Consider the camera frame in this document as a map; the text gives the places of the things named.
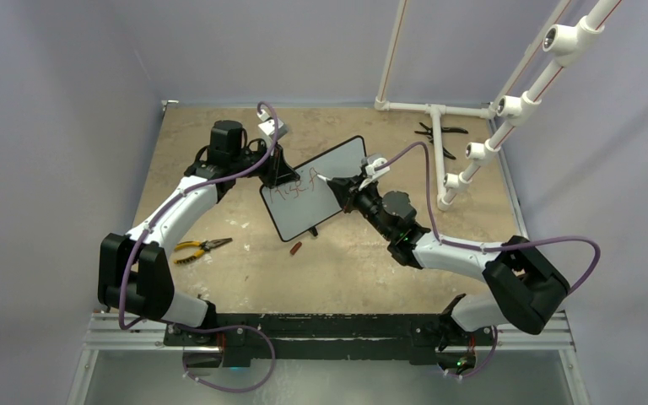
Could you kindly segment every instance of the gray wall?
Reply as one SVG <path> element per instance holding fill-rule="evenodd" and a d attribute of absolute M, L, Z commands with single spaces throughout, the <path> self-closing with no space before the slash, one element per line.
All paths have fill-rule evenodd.
<path fill-rule="evenodd" d="M 569 302 L 592 402 L 648 403 L 648 1 L 618 7 L 505 152 L 532 236 L 589 235 L 602 246 Z M 570 280 L 591 255 L 547 252 Z"/>
<path fill-rule="evenodd" d="M 112 0 L 158 95 L 373 104 L 398 0 Z M 390 99 L 491 101 L 557 0 L 412 0 Z"/>
<path fill-rule="evenodd" d="M 101 2 L 0 0 L 0 403 L 65 403 L 158 101 Z"/>

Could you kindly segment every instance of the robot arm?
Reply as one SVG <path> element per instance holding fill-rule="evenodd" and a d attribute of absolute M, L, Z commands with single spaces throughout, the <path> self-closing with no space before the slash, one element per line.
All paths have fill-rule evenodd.
<path fill-rule="evenodd" d="M 489 286 L 485 294 L 458 296 L 449 305 L 444 316 L 451 330 L 465 333 L 512 323 L 523 332 L 539 334 L 570 291 L 562 274 L 536 248 L 500 251 L 501 246 L 527 242 L 521 236 L 490 243 L 437 238 L 416 222 L 408 194 L 380 196 L 378 181 L 372 178 L 382 171 L 375 167 L 385 163 L 379 155 L 370 156 L 362 162 L 361 174 L 323 180 L 345 213 L 359 211 L 390 242 L 387 249 L 399 264 L 445 269 Z"/>
<path fill-rule="evenodd" d="M 138 272 L 127 283 L 125 311 L 156 320 L 170 321 L 190 327 L 213 327 L 215 305 L 177 292 L 170 275 L 168 259 L 177 243 L 192 225 L 214 207 L 235 185 L 235 180 L 199 187 L 205 181 L 222 179 L 252 167 L 267 153 L 274 133 L 272 120 L 260 113 L 263 137 L 247 145 L 246 130 L 236 121 L 217 121 L 210 133 L 210 144 L 197 152 L 194 162 L 185 170 L 177 188 L 160 207 L 141 224 L 125 235 L 110 234 L 100 245 L 98 300 L 118 308 L 123 272 L 139 235 L 145 238 L 136 258 Z M 280 122 L 279 136 L 287 127 Z M 207 151 L 207 158 L 202 160 Z M 274 145 L 265 163 L 252 171 L 268 187 L 297 181 L 299 175 L 284 161 L 280 145 Z M 159 215 L 157 224 L 152 225 Z"/>

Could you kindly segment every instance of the beige work surface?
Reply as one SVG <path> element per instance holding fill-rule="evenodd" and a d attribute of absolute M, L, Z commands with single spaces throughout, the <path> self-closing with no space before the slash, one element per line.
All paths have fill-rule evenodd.
<path fill-rule="evenodd" d="M 292 129 L 281 144 L 288 163 L 296 166 L 322 151 L 361 135 L 369 154 L 391 158 L 414 141 L 419 122 L 430 118 L 409 112 L 365 108 L 282 108 L 278 115 Z M 217 120 L 242 122 L 257 137 L 254 109 L 170 108 L 160 131 L 135 223 L 150 215 L 182 178 L 195 153 L 209 142 Z M 470 134 L 444 135 L 444 145 L 458 160 L 445 161 L 446 171 L 465 168 L 466 144 L 489 136 L 484 120 L 445 116 L 445 127 L 465 127 Z M 211 254 L 188 265 L 170 264 L 175 287 L 217 305 L 219 312 L 418 313 L 442 311 L 460 293 L 486 287 L 471 278 L 436 269 L 402 267 L 386 250 L 386 241 L 358 213 L 340 213 L 321 224 L 319 236 L 309 233 L 283 243 L 259 194 L 257 178 L 241 179 L 223 200 L 205 213 L 185 240 L 233 238 Z M 414 148 L 398 160 L 379 185 L 407 192 L 417 220 L 430 226 L 426 211 L 424 152 Z M 435 176 L 431 172 L 435 198 Z M 439 231 L 469 240 L 508 240 L 516 233 L 498 162 L 482 168 L 467 192 L 443 213 L 434 206 Z M 303 245 L 291 256 L 297 241 Z"/>

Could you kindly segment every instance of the pvc pipe frame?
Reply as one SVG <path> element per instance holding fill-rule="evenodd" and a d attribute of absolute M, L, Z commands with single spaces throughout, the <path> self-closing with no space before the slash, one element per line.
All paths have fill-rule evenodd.
<path fill-rule="evenodd" d="M 584 22 L 586 26 L 594 30 L 594 34 L 599 35 L 604 29 L 605 21 L 621 2 L 622 0 L 599 0 L 597 4 L 595 4 L 595 6 L 592 8 L 590 13 L 580 19 L 580 23 L 578 23 L 578 25 Z M 587 48 L 584 47 L 579 51 L 584 52 L 586 51 L 586 49 Z M 564 57 L 564 55 L 555 55 L 555 58 L 550 61 L 550 63 L 545 67 L 545 70 L 540 73 L 540 76 L 535 80 L 535 83 L 533 83 L 530 89 L 527 91 L 527 96 L 532 102 L 537 103 L 548 91 L 550 85 L 558 78 L 560 72 L 562 72 L 565 67 L 570 65 L 571 62 L 559 62 L 559 60 L 564 60 L 561 57 Z M 505 140 L 515 131 L 515 129 L 516 126 L 513 125 L 509 120 L 506 120 L 503 125 L 501 125 L 493 134 L 493 136 L 488 141 L 486 141 L 486 143 L 490 146 L 490 148 L 493 149 L 495 153 L 498 153 L 503 142 L 505 142 Z M 480 168 L 487 163 L 488 161 L 473 160 L 471 164 L 460 174 L 462 180 L 470 182 L 473 176 L 478 173 L 478 170 L 480 170 Z M 443 209 L 444 211 L 447 210 L 453 203 L 453 199 L 456 198 L 457 194 L 457 190 L 452 188 L 447 189 L 445 195 L 443 196 L 443 199 L 437 202 L 439 208 Z"/>

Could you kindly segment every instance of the red handwriting on whiteboard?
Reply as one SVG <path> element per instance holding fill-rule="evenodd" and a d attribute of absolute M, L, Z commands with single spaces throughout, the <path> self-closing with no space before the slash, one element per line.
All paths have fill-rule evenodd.
<path fill-rule="evenodd" d="M 282 186 L 277 186 L 275 188 L 269 189 L 269 202 L 274 203 L 275 194 L 278 194 L 282 200 L 294 200 L 299 198 L 305 192 L 313 192 L 316 187 L 316 182 L 319 181 L 319 178 L 316 177 L 319 172 L 315 168 L 309 168 L 309 181 L 308 184 L 302 184 L 302 180 L 297 180 L 289 184 L 283 184 Z"/>

